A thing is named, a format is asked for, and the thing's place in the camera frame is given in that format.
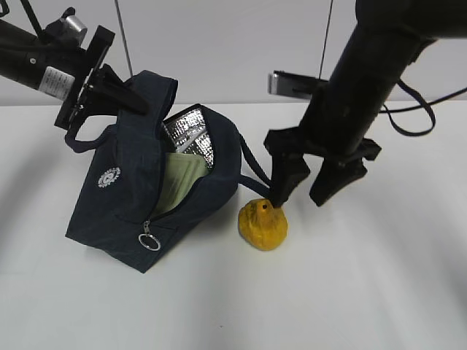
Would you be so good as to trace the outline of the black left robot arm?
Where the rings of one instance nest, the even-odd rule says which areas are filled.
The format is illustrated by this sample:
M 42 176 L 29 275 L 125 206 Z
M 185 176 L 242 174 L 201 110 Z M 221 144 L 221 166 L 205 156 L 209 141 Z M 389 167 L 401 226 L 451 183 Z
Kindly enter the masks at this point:
M 61 101 L 55 126 L 64 130 L 82 125 L 94 115 L 120 110 L 144 115 L 149 105 L 104 62 L 115 35 L 96 29 L 88 48 L 74 37 L 58 34 L 58 24 L 42 43 L 6 21 L 1 22 L 1 75 Z

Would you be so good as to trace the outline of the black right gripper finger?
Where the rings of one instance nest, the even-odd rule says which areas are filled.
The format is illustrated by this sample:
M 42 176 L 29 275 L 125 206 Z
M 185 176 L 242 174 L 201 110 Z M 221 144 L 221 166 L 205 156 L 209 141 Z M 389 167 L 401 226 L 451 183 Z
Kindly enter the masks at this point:
M 280 208 L 311 171 L 304 160 L 303 153 L 278 152 L 271 157 L 269 201 L 274 208 Z
M 367 169 L 361 159 L 344 165 L 324 160 L 309 191 L 309 197 L 318 207 L 321 207 L 340 190 L 362 179 L 366 174 Z

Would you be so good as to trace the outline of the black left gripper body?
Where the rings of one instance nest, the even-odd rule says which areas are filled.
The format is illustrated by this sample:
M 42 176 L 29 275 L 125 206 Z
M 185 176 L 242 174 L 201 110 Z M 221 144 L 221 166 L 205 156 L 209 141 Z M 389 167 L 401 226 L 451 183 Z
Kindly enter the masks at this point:
M 114 42 L 115 33 L 109 29 L 98 26 L 93 38 L 86 50 L 83 50 L 83 56 L 76 62 L 73 62 L 75 81 L 71 90 L 62 103 L 59 113 L 55 119 L 54 126 L 58 128 L 69 128 L 74 115 L 81 109 L 84 109 L 84 102 L 81 102 L 81 95 L 88 86 L 88 80 L 92 73 L 97 71 L 102 65 L 109 48 Z

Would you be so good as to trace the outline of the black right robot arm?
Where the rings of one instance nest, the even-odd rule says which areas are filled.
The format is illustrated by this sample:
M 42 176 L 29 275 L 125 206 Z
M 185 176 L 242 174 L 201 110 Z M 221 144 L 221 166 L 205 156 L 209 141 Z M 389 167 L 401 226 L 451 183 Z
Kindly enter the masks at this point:
M 357 1 L 355 16 L 328 79 L 269 75 L 270 94 L 309 101 L 296 127 L 271 130 L 264 141 L 272 158 L 268 198 L 275 207 L 308 177 L 305 155 L 323 160 L 309 191 L 318 206 L 363 178 L 364 163 L 381 150 L 366 133 L 406 68 L 436 41 L 466 37 L 464 1 Z

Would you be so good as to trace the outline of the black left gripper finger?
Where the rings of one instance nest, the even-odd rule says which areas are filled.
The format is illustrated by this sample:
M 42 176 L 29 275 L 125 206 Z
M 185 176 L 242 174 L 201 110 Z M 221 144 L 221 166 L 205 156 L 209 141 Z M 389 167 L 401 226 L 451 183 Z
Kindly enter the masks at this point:
M 117 115 L 120 110 L 144 115 L 149 111 L 149 104 L 132 90 L 131 82 L 122 81 L 105 63 L 96 75 L 96 114 Z
M 119 106 L 111 96 L 104 93 L 89 93 L 79 100 L 71 116 L 71 122 L 99 115 L 116 116 L 118 109 Z

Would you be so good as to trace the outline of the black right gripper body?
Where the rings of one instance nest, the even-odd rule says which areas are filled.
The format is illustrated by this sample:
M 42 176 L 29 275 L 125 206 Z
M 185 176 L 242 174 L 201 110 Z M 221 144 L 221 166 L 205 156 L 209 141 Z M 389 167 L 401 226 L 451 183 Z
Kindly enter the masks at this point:
M 299 127 L 269 130 L 263 144 L 271 156 L 309 154 L 333 163 L 350 163 L 361 158 L 374 161 L 382 150 L 373 140 L 363 139 L 354 152 L 340 154 L 308 140 Z

